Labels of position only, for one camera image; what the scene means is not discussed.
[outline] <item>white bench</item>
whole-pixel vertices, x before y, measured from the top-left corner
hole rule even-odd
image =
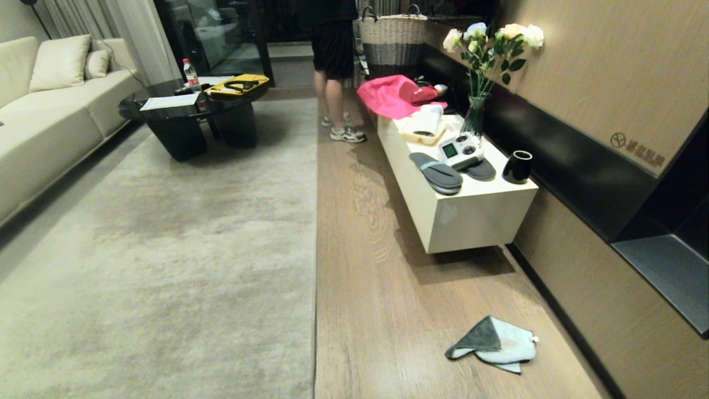
[[[462,125],[458,115],[443,118],[454,129],[441,141],[454,137]],[[399,129],[406,123],[408,118],[378,116],[377,132],[426,253],[511,243],[539,187],[532,180],[522,185],[504,180],[507,157],[484,138],[485,158],[495,168],[495,178],[479,181],[463,174],[458,194],[441,195],[408,159],[417,152],[438,159],[438,147],[405,140]]]

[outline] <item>pink towel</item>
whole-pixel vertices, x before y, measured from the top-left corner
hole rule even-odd
[[[399,88],[404,82],[413,83],[404,75],[380,77],[364,83],[357,89],[357,94],[375,114],[392,119],[406,118],[421,107],[413,106],[399,97]],[[444,102],[431,104],[441,104],[443,108],[448,106]]]

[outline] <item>person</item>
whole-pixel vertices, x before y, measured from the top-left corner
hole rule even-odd
[[[301,0],[298,14],[301,25],[313,31],[315,89],[325,105],[321,124],[333,140],[361,143],[366,136],[352,127],[342,95],[342,81],[355,73],[355,0]]]

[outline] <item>floor lamp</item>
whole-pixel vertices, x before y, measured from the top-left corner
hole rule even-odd
[[[45,30],[45,33],[47,33],[47,37],[48,37],[49,39],[51,39],[52,36],[49,34],[49,31],[47,30],[47,27],[44,26],[44,22],[42,22],[42,18],[40,18],[40,14],[38,14],[38,13],[37,13],[37,10],[35,10],[35,4],[37,4],[37,0],[20,0],[20,1],[22,1],[24,4],[27,4],[28,6],[32,7],[32,11],[35,12],[35,15],[37,16],[37,20],[38,20],[38,21],[40,22],[40,24],[42,25],[42,29],[44,29],[44,30]]]

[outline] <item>woven basket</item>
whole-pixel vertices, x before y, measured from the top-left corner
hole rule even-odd
[[[418,59],[425,39],[426,16],[411,4],[417,14],[399,14],[377,17],[372,7],[362,10],[359,31],[362,35],[364,56],[372,78],[406,75],[415,77]]]

